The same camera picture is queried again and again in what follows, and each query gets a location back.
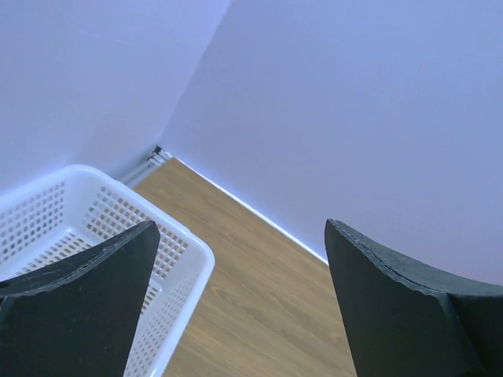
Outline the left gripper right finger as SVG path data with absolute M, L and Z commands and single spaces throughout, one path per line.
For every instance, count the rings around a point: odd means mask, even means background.
M 501 375 L 501 286 L 431 267 L 332 219 L 325 249 L 358 375 Z

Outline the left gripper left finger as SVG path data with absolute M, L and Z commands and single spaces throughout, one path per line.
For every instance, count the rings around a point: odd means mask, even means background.
M 121 376 L 159 246 L 144 221 L 1 282 L 3 376 Z

